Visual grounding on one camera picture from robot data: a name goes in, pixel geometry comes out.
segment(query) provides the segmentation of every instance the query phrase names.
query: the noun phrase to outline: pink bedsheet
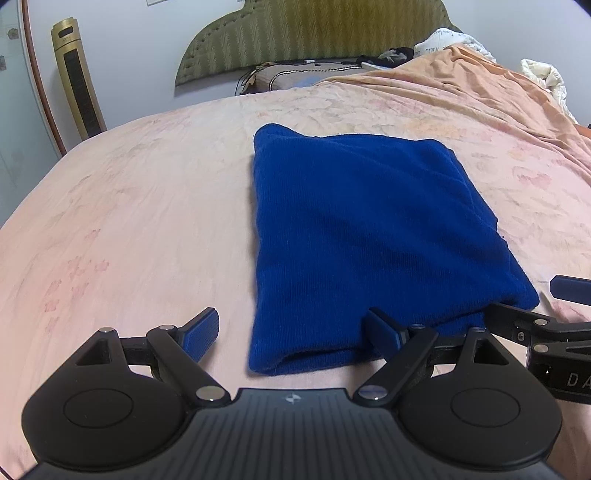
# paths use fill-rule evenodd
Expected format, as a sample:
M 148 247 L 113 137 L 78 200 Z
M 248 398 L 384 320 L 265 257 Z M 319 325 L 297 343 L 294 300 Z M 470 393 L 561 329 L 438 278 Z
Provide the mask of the pink bedsheet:
M 204 367 L 239 387 L 355 389 L 379 362 L 264 378 L 248 372 L 255 309 L 252 138 L 270 122 L 306 135 L 435 138 L 453 149 L 540 292 L 591 278 L 591 140 L 525 77 L 453 46 L 391 72 L 192 106 L 143 118 L 68 153 L 0 229 L 0 465 L 34 464 L 20 429 L 33 391 L 97 328 L 143 335 L 215 306 Z M 523 348 L 511 350 L 523 359 Z M 591 407 L 561 403 L 551 463 L 591 477 Z

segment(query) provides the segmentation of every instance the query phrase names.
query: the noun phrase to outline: door frame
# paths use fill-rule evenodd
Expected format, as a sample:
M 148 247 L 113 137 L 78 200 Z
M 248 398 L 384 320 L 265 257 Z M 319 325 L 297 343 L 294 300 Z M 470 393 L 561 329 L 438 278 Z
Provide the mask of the door frame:
M 37 105 L 41 112 L 41 117 L 45 123 L 49 137 L 52 140 L 54 148 L 60 157 L 66 155 L 66 148 L 64 142 L 61 140 L 60 132 L 57 129 L 56 122 L 49 107 L 49 101 L 43 88 L 43 81 L 41 80 L 41 73 L 39 72 L 39 65 L 35 56 L 35 48 L 33 46 L 33 36 L 31 35 L 31 23 L 29 21 L 29 2 L 28 0 L 18 0 L 18 20 L 21 24 L 22 44 L 27 59 L 27 69 L 29 71 L 29 78 L 33 86 L 33 92 L 37 100 Z

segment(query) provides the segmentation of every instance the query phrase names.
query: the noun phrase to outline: ribbed black plate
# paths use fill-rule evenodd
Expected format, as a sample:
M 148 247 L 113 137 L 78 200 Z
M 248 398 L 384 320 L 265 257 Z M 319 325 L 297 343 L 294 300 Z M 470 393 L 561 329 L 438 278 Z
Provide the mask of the ribbed black plate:
M 198 412 L 178 442 L 116 472 L 42 464 L 26 480 L 558 480 L 537 463 L 475 472 L 429 457 L 390 413 L 352 403 L 344 390 L 242 390 L 225 408 Z

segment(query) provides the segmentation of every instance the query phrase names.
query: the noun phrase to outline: gold tower fan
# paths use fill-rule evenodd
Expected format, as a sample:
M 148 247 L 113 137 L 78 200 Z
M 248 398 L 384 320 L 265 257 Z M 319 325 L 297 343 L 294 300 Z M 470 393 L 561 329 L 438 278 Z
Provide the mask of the gold tower fan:
M 70 17 L 56 23 L 51 29 L 51 39 L 57 69 L 82 140 L 106 131 L 82 49 L 78 20 Z

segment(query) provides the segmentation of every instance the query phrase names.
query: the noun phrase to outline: white cloth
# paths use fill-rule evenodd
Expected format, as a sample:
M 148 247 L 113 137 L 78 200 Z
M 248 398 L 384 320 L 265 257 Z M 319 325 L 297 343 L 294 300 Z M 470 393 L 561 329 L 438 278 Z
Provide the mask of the white cloth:
M 532 82 L 550 92 L 554 100 L 558 102 L 564 114 L 575 124 L 579 124 L 566 106 L 566 85 L 562 75 L 554 65 L 540 61 L 523 59 L 521 60 L 521 73 Z
M 417 43 L 414 46 L 414 57 L 416 58 L 425 55 L 426 53 L 443 50 L 445 47 L 453 45 L 454 43 L 462 43 L 472 50 L 477 51 L 487 60 L 496 63 L 496 59 L 491 55 L 491 52 L 484 48 L 484 45 L 482 45 L 477 39 L 470 35 L 466 35 L 465 33 L 454 32 L 449 28 L 438 28 L 424 42 Z

